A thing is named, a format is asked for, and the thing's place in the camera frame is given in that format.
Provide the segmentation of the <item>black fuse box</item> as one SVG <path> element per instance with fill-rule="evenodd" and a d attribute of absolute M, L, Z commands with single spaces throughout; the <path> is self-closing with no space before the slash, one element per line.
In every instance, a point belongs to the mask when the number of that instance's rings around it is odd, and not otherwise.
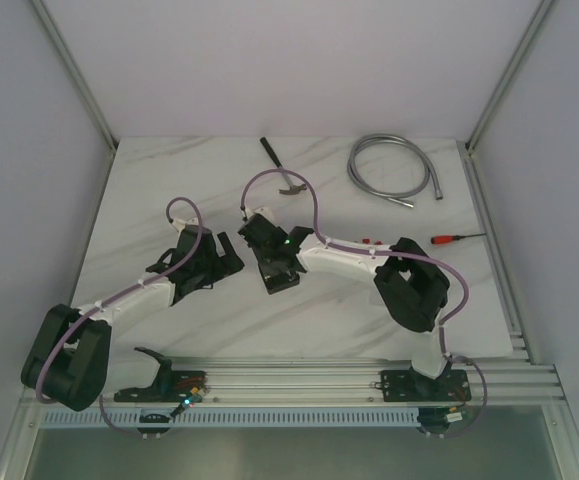
<path fill-rule="evenodd" d="M 269 295 L 279 293 L 300 283 L 300 276 L 295 272 L 281 272 L 268 266 L 259 266 L 259 272 Z"/>

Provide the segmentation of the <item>red and orange fuses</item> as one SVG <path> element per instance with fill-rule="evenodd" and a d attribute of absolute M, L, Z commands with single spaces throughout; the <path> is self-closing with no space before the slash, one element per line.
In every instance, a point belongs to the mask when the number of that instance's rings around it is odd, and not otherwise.
<path fill-rule="evenodd" d="M 380 241 L 380 240 L 375 240 L 375 241 L 374 241 L 374 240 L 371 240 L 370 238 L 363 238 L 363 239 L 361 240 L 361 243 L 362 243 L 362 244 L 365 244 L 365 245 L 375 245 L 375 246 L 385 245 L 385 244 L 384 244 L 382 241 Z"/>

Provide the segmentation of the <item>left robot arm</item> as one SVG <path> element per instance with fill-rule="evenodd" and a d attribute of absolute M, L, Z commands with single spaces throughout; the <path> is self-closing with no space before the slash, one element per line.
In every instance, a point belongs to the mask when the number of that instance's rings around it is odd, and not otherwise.
<path fill-rule="evenodd" d="M 177 245 L 148 267 L 128 294 L 81 307 L 52 307 L 22 367 L 22 384 L 73 411 L 121 391 L 164 401 L 174 386 L 170 358 L 146 347 L 124 350 L 115 340 L 243 267 L 226 233 L 196 225 L 183 228 Z"/>

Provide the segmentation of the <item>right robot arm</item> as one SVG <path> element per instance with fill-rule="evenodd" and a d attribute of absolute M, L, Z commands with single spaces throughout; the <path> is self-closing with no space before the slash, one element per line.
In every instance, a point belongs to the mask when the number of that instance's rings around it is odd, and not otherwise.
<path fill-rule="evenodd" d="M 447 304 L 450 282 L 438 266 L 422 260 L 426 254 L 413 240 L 377 247 L 322 241 L 308 227 L 285 232 L 261 209 L 245 212 L 238 234 L 253 251 L 269 294 L 298 285 L 307 273 L 373 285 L 390 317 L 414 334 L 413 390 L 425 399 L 445 390 L 447 360 L 436 318 Z"/>

